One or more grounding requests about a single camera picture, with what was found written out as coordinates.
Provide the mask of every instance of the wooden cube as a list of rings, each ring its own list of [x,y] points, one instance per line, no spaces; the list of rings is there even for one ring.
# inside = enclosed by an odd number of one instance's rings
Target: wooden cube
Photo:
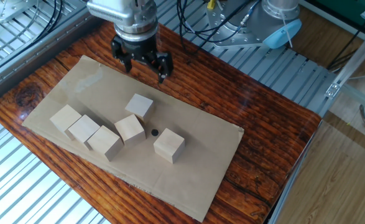
[[[126,110],[135,114],[144,123],[147,123],[155,111],[155,106],[153,100],[134,94],[127,104]]]
[[[76,123],[74,123],[69,131],[71,134],[83,143],[89,150],[92,150],[91,146],[88,144],[87,140],[99,129],[97,125],[91,118],[87,115],[82,116]]]
[[[185,139],[166,128],[153,146],[158,155],[173,164],[185,148]]]
[[[145,130],[134,114],[116,122],[114,125],[126,147],[133,147],[146,139]]]
[[[88,140],[88,144],[94,151],[99,152],[110,162],[122,149],[121,138],[107,127],[102,126]]]
[[[68,136],[70,140],[74,140],[75,137],[68,129],[80,118],[81,115],[77,111],[75,111],[71,106],[66,105],[54,114],[50,120],[59,131]]]

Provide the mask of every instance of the cardboard sheet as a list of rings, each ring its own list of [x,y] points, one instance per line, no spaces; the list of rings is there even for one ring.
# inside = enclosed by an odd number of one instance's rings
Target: cardboard sheet
[[[155,103],[155,113],[144,126],[147,139],[133,148],[124,147],[111,162],[69,140],[50,122],[51,116],[69,104],[116,132],[114,123],[129,115],[124,108],[135,93]],[[85,56],[23,125],[201,222],[244,132],[243,128]],[[174,164],[154,151],[153,143],[158,137],[150,132],[158,129],[161,133],[165,128],[185,138],[185,150]]]

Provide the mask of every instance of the black wire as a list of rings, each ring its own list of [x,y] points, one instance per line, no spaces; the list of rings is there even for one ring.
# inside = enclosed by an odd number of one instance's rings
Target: black wire
[[[36,43],[37,41],[39,41],[44,34],[47,32],[47,29],[51,26],[52,24],[52,20],[55,18],[55,14],[57,12],[57,0],[53,1],[53,11],[52,11],[52,16],[50,18],[50,20],[48,21],[47,25],[44,27],[43,31],[41,31],[41,33],[37,36],[37,38],[34,40],[33,43]]]
[[[53,22],[52,27],[48,30],[48,33],[51,33],[54,30],[55,26],[58,24],[59,18],[62,15],[62,7],[63,7],[63,0],[60,0],[58,16],[57,16],[55,22]]]
[[[338,53],[338,55],[330,62],[330,64],[327,66],[327,69],[330,70],[330,68],[336,63],[337,60],[340,60],[339,57],[341,54],[348,48],[348,46],[354,41],[354,39],[358,36],[358,34],[361,32],[365,26],[365,22],[360,26],[358,31],[354,34],[354,36],[351,38],[351,40],[348,41],[348,43],[343,47],[343,49]]]
[[[182,6],[182,0],[177,0],[177,15],[178,15],[178,18],[180,19],[180,24],[179,24],[179,31],[180,31],[180,41],[181,41],[181,44],[182,44],[182,47],[184,49],[184,51],[186,51],[187,53],[189,54],[196,54],[206,43],[208,42],[211,42],[211,43],[214,43],[214,42],[221,42],[221,41],[225,41],[225,40],[228,40],[230,38],[232,38],[232,36],[234,36],[238,31],[236,30],[235,33],[223,40],[217,40],[217,41],[213,41],[213,40],[210,40],[215,34],[216,32],[222,27],[224,26],[233,16],[235,16],[239,11],[241,11],[242,9],[244,9],[252,0],[247,0],[245,1],[243,4],[241,4],[239,7],[237,7],[227,18],[225,18],[224,21],[221,22],[220,25],[218,25],[217,27],[214,27],[214,28],[211,28],[211,29],[207,29],[207,30],[201,30],[201,31],[195,31],[195,32],[192,32],[194,33],[196,36],[198,36],[199,38],[201,38],[202,40],[204,40],[200,46],[198,46],[198,48],[194,51],[194,52],[189,52],[183,42],[183,35],[182,35],[182,27],[188,30],[190,30],[189,27],[187,27],[185,25],[185,22],[187,21],[187,18],[185,18],[185,9],[187,7],[187,0],[185,0],[183,6]],[[207,38],[204,38],[202,36],[200,36],[202,33],[204,32],[208,32],[208,31],[213,31],[210,35],[207,35]]]
[[[62,7],[63,7],[63,0],[59,0],[59,10],[57,10],[57,0],[54,0],[53,2],[53,11],[50,20],[48,21],[47,25],[44,27],[44,29],[41,31],[41,33],[37,36],[37,38],[29,44],[26,48],[29,48],[33,46],[38,41],[42,40],[45,36],[47,36],[49,33],[51,33],[55,26],[58,24],[59,18],[62,15]]]

